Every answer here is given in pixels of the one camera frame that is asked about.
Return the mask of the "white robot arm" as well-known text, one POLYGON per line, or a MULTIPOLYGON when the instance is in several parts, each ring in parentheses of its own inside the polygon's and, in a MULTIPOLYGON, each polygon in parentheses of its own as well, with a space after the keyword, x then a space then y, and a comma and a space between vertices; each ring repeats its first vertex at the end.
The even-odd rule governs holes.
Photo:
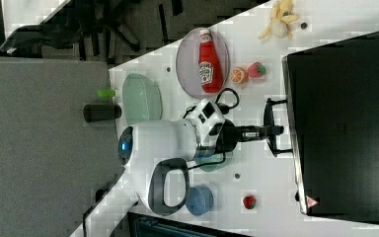
POLYGON ((184 196, 190 194, 188 162, 228 153, 239 142, 272 140, 283 133, 280 125, 236 126, 226 119, 206 128, 201 143, 201 127, 189 118, 177 121, 151 120, 127 127, 119 138, 118 155, 124 173, 116 187, 129 197, 129 205, 141 201, 153 213, 167 216, 180 210, 181 201, 165 201, 167 175, 180 171, 184 177, 184 196))

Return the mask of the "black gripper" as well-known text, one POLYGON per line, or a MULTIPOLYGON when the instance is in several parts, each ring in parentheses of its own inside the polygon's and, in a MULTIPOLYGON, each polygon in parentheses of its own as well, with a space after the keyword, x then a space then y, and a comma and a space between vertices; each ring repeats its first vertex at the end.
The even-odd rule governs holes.
POLYGON ((271 153, 279 154, 281 150, 276 147, 276 137, 283 132, 284 127, 280 125, 236 126, 226 119, 216 141, 215 153, 232 152, 238 143, 265 140, 271 153))

